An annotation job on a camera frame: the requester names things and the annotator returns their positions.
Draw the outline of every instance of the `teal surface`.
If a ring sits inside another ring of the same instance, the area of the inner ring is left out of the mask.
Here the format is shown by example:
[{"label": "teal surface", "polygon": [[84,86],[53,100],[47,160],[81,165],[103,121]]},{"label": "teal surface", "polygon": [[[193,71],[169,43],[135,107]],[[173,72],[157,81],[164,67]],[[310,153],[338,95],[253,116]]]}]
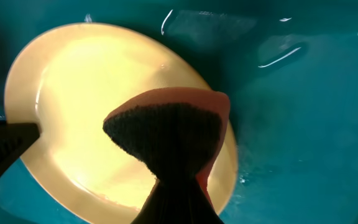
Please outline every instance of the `teal surface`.
[{"label": "teal surface", "polygon": [[[0,119],[21,48],[87,14],[165,44],[229,95],[239,176],[225,223],[358,224],[358,1],[0,0]],[[0,223],[26,222],[84,223],[17,161]]]}]

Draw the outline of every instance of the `oval plate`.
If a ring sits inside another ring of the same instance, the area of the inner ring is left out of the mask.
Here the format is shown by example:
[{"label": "oval plate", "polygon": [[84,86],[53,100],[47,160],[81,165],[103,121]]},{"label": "oval plate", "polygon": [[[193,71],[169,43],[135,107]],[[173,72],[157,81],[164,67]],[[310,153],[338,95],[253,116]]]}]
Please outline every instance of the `oval plate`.
[{"label": "oval plate", "polygon": [[[147,90],[209,89],[179,56],[122,27],[70,24],[34,39],[16,58],[6,84],[8,123],[36,122],[42,132],[21,159],[64,207],[91,223],[130,223],[155,183],[143,163],[102,130],[113,109]],[[230,125],[208,180],[217,213],[237,174]]]}]

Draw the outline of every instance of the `yellow plate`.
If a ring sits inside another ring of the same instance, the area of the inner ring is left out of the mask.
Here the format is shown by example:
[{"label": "yellow plate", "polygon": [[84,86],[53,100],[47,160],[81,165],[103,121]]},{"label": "yellow plate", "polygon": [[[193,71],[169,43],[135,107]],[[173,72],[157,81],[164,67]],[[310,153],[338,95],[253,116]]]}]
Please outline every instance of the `yellow plate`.
[{"label": "yellow plate", "polygon": [[[54,199],[91,223],[130,223],[155,179],[110,141],[103,119],[129,98],[168,86],[209,89],[179,56],[144,35],[71,24],[37,37],[16,58],[6,84],[6,118],[39,124],[40,139],[21,158]],[[229,125],[208,180],[218,213],[236,173]]]}]

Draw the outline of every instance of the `blue water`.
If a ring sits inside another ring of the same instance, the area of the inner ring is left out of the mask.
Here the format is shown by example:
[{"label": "blue water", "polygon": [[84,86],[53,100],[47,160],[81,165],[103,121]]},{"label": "blue water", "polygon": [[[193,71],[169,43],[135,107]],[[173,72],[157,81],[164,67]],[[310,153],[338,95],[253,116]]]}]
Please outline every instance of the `blue water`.
[{"label": "blue water", "polygon": [[[151,36],[229,95],[239,176],[225,223],[358,224],[358,1],[0,0],[0,119],[20,49],[87,14]],[[6,220],[83,223],[21,161],[0,179]]]}]

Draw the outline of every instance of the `plate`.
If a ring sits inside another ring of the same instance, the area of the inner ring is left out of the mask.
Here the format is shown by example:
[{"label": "plate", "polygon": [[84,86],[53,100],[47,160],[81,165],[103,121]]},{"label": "plate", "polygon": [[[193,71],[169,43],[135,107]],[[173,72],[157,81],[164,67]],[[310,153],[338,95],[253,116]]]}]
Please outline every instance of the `plate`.
[{"label": "plate", "polygon": [[[143,163],[103,132],[103,119],[147,90],[209,89],[184,60],[160,43],[107,24],[70,24],[34,39],[7,78],[8,123],[36,122],[41,137],[21,157],[59,203],[91,223],[130,223],[155,183]],[[208,179],[217,213],[237,174],[231,126]]]}]

